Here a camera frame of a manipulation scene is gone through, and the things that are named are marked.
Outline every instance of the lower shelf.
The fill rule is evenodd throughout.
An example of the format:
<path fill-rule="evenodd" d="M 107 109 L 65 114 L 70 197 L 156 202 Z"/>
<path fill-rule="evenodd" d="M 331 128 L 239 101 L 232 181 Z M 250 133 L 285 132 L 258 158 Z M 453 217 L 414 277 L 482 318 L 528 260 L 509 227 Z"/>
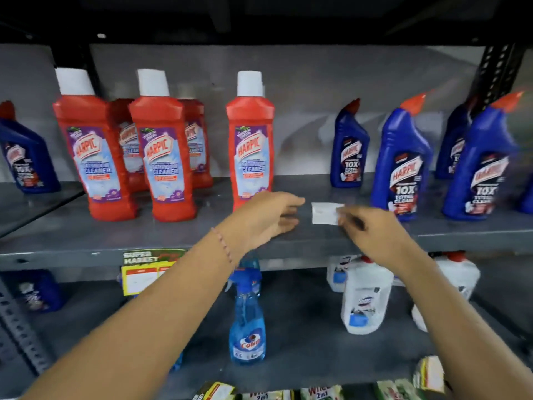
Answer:
<path fill-rule="evenodd" d="M 409 378 L 420 358 L 435 353 L 429 336 L 410 317 L 412 302 L 404 288 L 392 290 L 387 315 L 376 332 L 353 336 L 340 318 L 342 295 L 330 290 L 325 269 L 273 271 L 263 277 L 265 360 L 251 367 L 230 361 L 235 298 L 221 293 L 185 349 L 182 369 L 169 374 L 160 400 L 191 398 L 206 380 L 221 380 L 245 393 Z M 71 297 L 62 310 L 32 318 L 57 356 L 124 301 L 116 282 L 78 282 L 65 288 Z M 520 340 L 478 310 L 518 353 Z"/>

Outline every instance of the gray metal shelf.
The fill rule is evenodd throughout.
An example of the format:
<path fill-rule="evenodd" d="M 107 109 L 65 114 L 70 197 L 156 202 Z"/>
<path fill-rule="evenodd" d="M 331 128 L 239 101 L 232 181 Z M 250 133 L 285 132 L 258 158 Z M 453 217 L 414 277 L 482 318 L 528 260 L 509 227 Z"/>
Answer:
<path fill-rule="evenodd" d="M 358 249 L 336 226 L 312 225 L 311 202 L 368 204 L 372 174 L 359 190 L 334 189 L 328 175 L 285 175 L 275 178 L 275 189 L 306 198 L 299 210 L 300 224 L 260 247 L 260 259 L 318 258 L 357 254 Z M 533 216 L 512 210 L 508 193 L 488 220 L 459 222 L 440 213 L 446 184 L 433 182 L 422 197 L 418 219 L 404 224 L 426 251 L 510 250 L 533 253 Z M 53 267 L 118 266 L 122 252 L 138 248 L 190 248 L 231 213 L 229 179 L 218 179 L 211 189 L 195 191 L 195 220 L 162 223 L 151 215 L 148 193 L 136 200 L 140 211 L 126 222 L 98 222 L 91 218 L 86 197 L 80 197 L 0 240 L 0 270 Z"/>
<path fill-rule="evenodd" d="M 79 182 L 61 182 L 53 194 L 23 194 L 13 182 L 0 183 L 0 237 L 83 195 Z"/>
<path fill-rule="evenodd" d="M 77 282 L 67 288 L 73 295 L 62 310 L 32 317 L 55 356 L 63 355 L 123 301 L 116 282 Z M 342 295 L 327 284 L 324 269 L 264 273 L 260 303 L 266 358 L 243 367 L 230 361 L 228 350 L 234 294 L 221 293 L 187 345 L 181 370 L 170 372 L 158 399 L 191 398 L 206 380 L 230 383 L 245 393 L 409 378 L 420 358 L 434 354 L 429 336 L 410 317 L 412 302 L 404 288 L 393 288 L 382 326 L 367 336 L 346 331 L 341 301 Z M 477 309 L 518 353 L 521 341 Z"/>

